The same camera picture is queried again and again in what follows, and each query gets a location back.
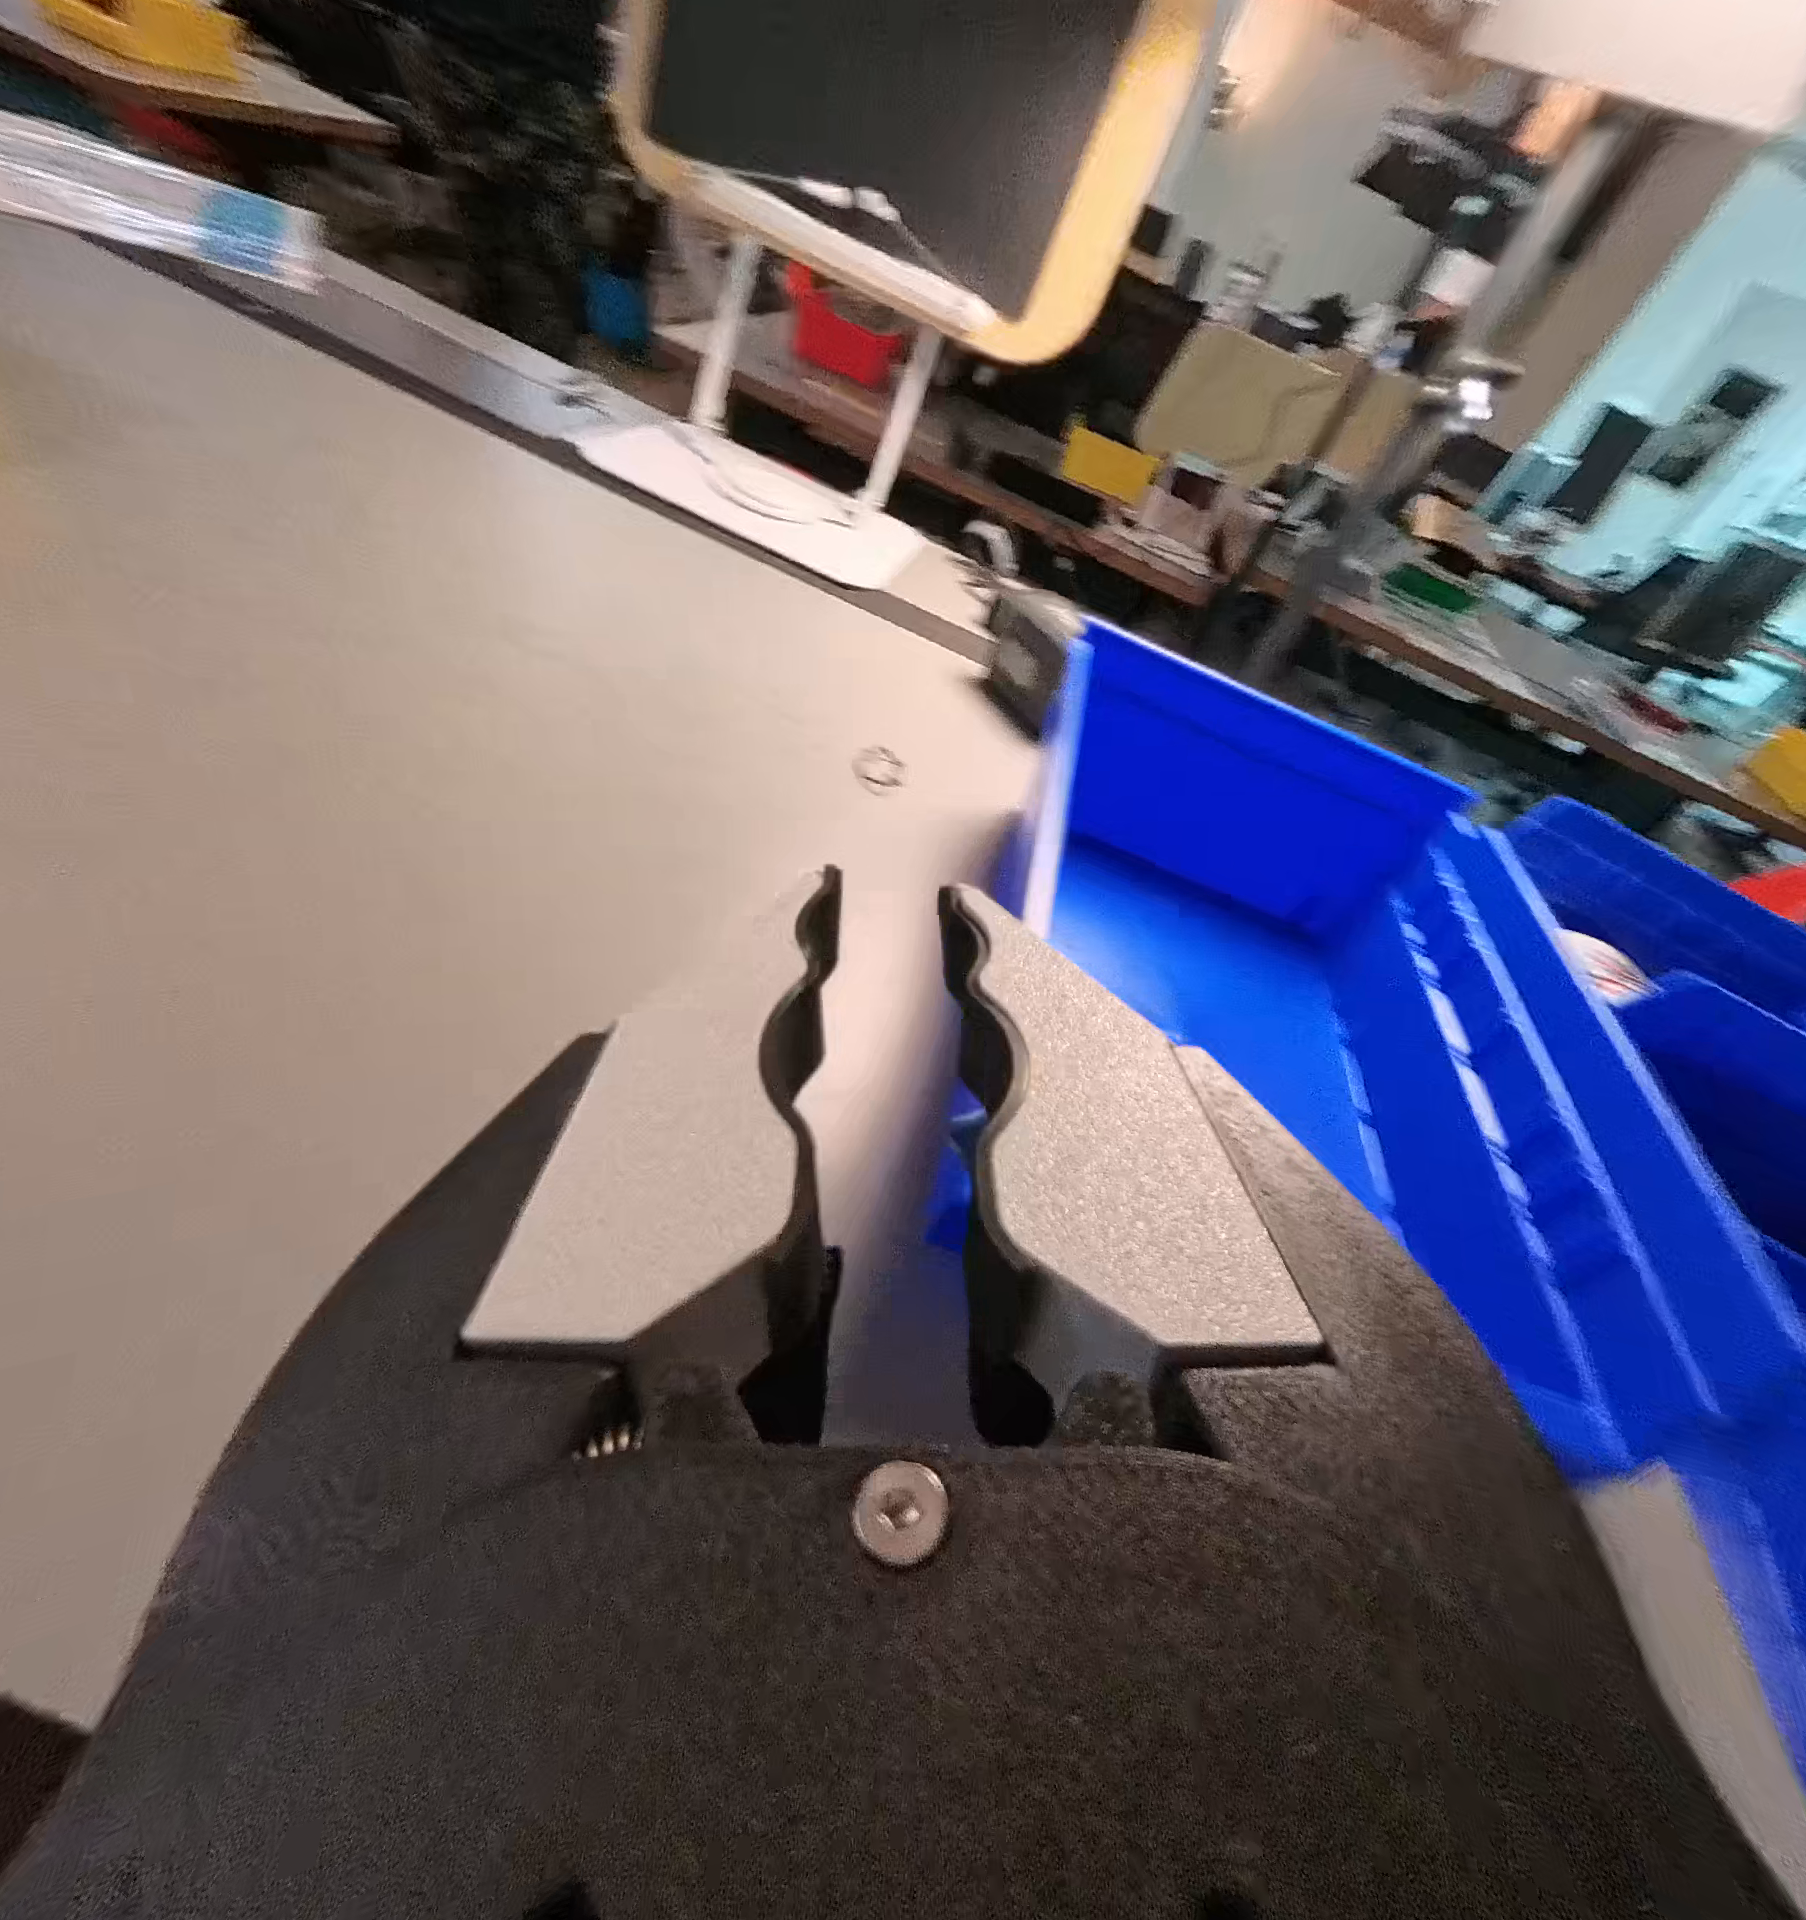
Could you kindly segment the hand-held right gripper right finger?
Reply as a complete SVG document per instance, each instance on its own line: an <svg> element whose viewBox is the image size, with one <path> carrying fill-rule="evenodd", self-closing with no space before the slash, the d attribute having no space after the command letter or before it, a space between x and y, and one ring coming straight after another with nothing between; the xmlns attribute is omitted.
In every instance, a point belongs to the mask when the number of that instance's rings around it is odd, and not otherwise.
<svg viewBox="0 0 1806 1920"><path fill-rule="evenodd" d="M1324 1361L1174 1040L981 886L940 893L965 1143L965 1395L985 1442L1077 1403L1185 1423L1179 1383Z"/></svg>

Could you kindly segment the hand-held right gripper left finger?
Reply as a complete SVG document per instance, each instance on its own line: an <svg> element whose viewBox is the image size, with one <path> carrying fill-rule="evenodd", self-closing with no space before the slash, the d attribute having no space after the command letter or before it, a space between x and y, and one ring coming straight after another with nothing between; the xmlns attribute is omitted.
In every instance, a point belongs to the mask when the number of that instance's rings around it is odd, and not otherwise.
<svg viewBox="0 0 1806 1920"><path fill-rule="evenodd" d="M822 1232L822 988L838 867L726 919L608 1034L468 1322L468 1355L571 1355L629 1386L712 1373L767 1442L816 1442L838 1270Z"/></svg>

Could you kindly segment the large blue plastic bin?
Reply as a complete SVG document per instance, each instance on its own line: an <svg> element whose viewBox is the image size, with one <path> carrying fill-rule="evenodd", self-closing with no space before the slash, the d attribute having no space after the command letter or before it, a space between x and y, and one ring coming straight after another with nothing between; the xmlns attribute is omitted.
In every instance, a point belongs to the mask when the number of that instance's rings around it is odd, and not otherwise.
<svg viewBox="0 0 1806 1920"><path fill-rule="evenodd" d="M1394 1232L1570 1478L1806 1395L1806 1316L1465 791L1094 621L997 882Z"/></svg>

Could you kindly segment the white cloth red print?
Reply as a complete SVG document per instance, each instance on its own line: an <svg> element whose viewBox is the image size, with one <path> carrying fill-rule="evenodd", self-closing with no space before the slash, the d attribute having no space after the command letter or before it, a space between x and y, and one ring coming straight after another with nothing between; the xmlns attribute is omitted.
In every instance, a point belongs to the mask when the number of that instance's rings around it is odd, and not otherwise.
<svg viewBox="0 0 1806 1920"><path fill-rule="evenodd" d="M1644 972L1625 950L1570 927L1553 928L1553 942L1592 1002L1636 1003L1655 993L1655 978Z"/></svg>

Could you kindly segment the grey power bank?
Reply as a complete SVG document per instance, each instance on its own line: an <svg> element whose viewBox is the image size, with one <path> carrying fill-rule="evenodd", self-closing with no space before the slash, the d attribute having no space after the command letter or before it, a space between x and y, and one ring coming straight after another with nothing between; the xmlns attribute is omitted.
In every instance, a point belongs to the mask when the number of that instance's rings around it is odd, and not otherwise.
<svg viewBox="0 0 1806 1920"><path fill-rule="evenodd" d="M1044 735L1081 630L1081 607L1051 590L1004 586L991 600L985 696L1021 738Z"/></svg>

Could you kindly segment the background work table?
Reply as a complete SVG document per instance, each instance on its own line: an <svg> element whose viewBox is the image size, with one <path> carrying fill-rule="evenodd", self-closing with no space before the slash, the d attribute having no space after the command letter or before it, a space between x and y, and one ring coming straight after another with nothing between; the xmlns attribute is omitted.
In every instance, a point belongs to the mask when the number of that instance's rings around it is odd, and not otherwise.
<svg viewBox="0 0 1806 1920"><path fill-rule="evenodd" d="M786 313L751 313L733 355L733 392L767 408L838 453L867 457L881 437L888 395L806 369L787 348ZM1166 560L1125 534L1069 522L1037 502L992 488L985 471L951 466L946 437L965 430L957 400L927 400L900 471L963 502L975 515L1004 519L1033 541L1081 567L1149 590L1185 614L1210 602L1210 573ZM1438 721L1471 721L1495 731L1495 749L1527 738L1527 756L1563 756L1579 742L1572 791L1614 809L1627 829L1655 829L1676 804L1705 804L1720 816L1760 829L1765 835L1806 852L1806 816L1786 815L1765 784L1739 774L1739 754L1728 742L1655 742L1627 724L1611 686L1579 665L1579 652L1503 614L1485 614L1462 630L1411 617L1382 595L1324 595L1317 621L1349 648L1404 669L1411 684L1438 700Z"/></svg>

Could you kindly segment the grey light stand pole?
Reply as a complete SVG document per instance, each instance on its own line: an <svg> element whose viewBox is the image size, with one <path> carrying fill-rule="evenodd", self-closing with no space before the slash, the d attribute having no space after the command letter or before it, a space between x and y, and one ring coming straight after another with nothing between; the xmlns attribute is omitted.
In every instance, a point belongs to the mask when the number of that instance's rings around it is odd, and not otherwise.
<svg viewBox="0 0 1806 1920"><path fill-rule="evenodd" d="M1551 84L1527 133L1553 136L1553 169L1534 202L1510 224L1510 237L1489 275L1489 287L1465 302L1443 359L1426 369L1418 400L1394 425L1394 437L1375 453L1349 497L1349 508L1328 539L1321 539L1287 581L1282 607L1262 630L1245 684L1256 693L1277 693L1292 675L1304 635L1317 602L1375 527L1382 504L1426 471L1447 430L1495 420L1496 392L1518 381L1523 364L1503 355L1518 310L1538 292L1563 230L1583 213L1588 197L1600 188L1614 150L1627 141L1636 110L1614 92L1588 84Z"/></svg>

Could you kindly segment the dark grey desk panel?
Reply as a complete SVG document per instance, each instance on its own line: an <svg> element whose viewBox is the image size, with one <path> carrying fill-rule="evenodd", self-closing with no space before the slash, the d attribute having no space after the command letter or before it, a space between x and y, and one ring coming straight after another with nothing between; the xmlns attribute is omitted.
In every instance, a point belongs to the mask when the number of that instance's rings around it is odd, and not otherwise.
<svg viewBox="0 0 1806 1920"><path fill-rule="evenodd" d="M596 376L582 376L555 355L543 355L484 324L452 313L437 300L415 294L400 280L388 280L340 251L326 251L326 280L318 292L289 292L235 269L205 269L183 259L137 251L97 237L106 259L123 259L166 287L183 287L197 300L211 300L246 324L298 341L391 392L405 392L472 430L530 453L548 466L572 471L578 481L622 497L684 534L699 534L747 560L775 567L787 581L804 581L843 607L873 614L965 665L985 665L985 614L981 595L971 590L965 560L946 545L918 545L912 572L881 590L859 595L838 586L822 586L816 573L775 560L771 553L739 541L726 534L705 527L691 515L652 504L639 491L625 491L594 466L582 466L572 436L586 425L647 425L660 409L647 400L625 395ZM612 420L564 420L549 408L549 392L571 380L596 380L608 400L617 408Z"/></svg>

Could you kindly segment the blue trash bin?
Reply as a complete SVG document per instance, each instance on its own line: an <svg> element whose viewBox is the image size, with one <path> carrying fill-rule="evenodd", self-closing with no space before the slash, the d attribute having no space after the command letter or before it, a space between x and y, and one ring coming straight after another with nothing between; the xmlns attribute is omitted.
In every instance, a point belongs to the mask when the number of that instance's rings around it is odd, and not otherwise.
<svg viewBox="0 0 1806 1920"><path fill-rule="evenodd" d="M629 364L646 364L652 352L647 275L586 259L582 262L582 334L600 352Z"/></svg>

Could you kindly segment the clear plastic bag blue label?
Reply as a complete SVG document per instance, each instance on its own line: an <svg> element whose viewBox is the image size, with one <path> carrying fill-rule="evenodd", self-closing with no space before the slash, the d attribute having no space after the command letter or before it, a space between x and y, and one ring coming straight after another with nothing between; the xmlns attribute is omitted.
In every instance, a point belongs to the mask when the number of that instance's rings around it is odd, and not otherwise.
<svg viewBox="0 0 1806 1920"><path fill-rule="evenodd" d="M313 209L3 107L0 213L303 294L326 262Z"/></svg>

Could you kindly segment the led studio light panel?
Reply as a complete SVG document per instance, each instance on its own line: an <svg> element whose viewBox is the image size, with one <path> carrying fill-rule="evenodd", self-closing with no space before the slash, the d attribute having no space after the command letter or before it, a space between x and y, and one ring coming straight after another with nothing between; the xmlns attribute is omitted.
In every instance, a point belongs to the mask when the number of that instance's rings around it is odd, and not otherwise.
<svg viewBox="0 0 1806 1920"><path fill-rule="evenodd" d="M1495 0L1462 52L1752 136L1806 117L1806 0Z"/></svg>

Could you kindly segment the small yellow bin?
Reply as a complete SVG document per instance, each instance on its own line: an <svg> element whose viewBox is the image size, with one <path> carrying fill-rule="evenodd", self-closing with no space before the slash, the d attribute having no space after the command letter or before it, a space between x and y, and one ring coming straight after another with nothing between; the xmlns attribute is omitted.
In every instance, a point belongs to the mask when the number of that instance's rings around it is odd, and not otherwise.
<svg viewBox="0 0 1806 1920"><path fill-rule="evenodd" d="M241 79L241 23L211 0L40 0L40 18L111 59L186 79Z"/></svg>

